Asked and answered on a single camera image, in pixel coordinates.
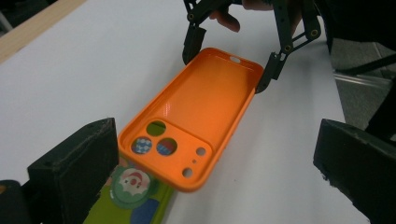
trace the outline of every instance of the human hand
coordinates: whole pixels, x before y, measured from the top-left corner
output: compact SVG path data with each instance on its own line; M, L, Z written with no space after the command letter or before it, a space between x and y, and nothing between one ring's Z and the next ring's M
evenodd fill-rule
M301 8L304 0L287 0L289 19L290 19L290 29L294 34L294 31L297 28L298 23L301 20ZM265 4L262 0L243 0L242 6L246 10L261 10L268 11L273 10L273 6L269 4ZM228 13L228 8L224 10L214 11L209 18L211 20L217 20L219 24L227 27L228 29L239 32L241 29L241 25L239 21Z

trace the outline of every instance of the phone case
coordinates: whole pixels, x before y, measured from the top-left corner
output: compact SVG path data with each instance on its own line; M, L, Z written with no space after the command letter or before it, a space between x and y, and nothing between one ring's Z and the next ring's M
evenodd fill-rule
M262 67L203 49L120 133L120 152L181 191L200 188L255 93Z
M173 189L120 157L84 224L160 224Z

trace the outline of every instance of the white table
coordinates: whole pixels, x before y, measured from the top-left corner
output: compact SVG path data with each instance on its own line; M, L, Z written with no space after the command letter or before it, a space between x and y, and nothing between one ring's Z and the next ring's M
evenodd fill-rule
M204 47L265 65L279 50L274 14L231 12L240 33L205 21ZM0 179L24 183L30 163L92 121L114 117L119 132L183 68L187 27L181 0L87 0L0 64ZM177 193L164 222L367 223L312 164L322 118L344 120L324 37L291 54L207 183Z

